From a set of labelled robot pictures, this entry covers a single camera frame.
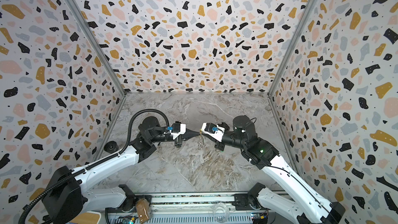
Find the small metal chain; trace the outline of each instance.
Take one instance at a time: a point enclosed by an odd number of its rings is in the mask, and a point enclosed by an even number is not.
[[[202,136],[201,132],[198,140],[198,150],[201,150],[204,144],[205,144],[205,138]]]

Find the side wall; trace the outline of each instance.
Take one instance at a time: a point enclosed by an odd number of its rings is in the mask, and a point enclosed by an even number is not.
[[[397,223],[397,8],[319,0],[270,95],[305,180],[346,223]]]
[[[126,91],[268,92],[307,0],[76,0]]]
[[[57,168],[92,161],[122,96],[63,0],[0,5],[0,222],[16,223]]]

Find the back wall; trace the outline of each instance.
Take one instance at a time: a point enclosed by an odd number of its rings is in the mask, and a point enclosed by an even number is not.
[[[307,0],[76,0],[126,91],[268,92]]]

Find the marble tabletop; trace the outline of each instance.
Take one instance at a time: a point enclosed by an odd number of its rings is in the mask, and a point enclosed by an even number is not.
[[[131,116],[146,108],[161,110],[170,124],[180,121],[195,131],[199,131],[204,122],[218,124],[224,121],[232,127],[236,116],[257,117],[258,136],[274,145],[286,161],[289,160],[266,95],[128,94],[109,141],[114,140],[122,147]],[[142,114],[135,119],[132,139],[138,133],[137,126],[148,116],[156,116],[160,124],[165,125],[164,119],[156,113]],[[260,182],[271,190],[282,189],[271,177],[244,159],[239,149],[226,146],[221,152],[205,138],[199,150],[198,140],[199,137],[192,138],[181,148],[174,147],[173,142],[162,143],[149,158],[120,170],[95,188],[126,184],[133,192],[248,191]]]

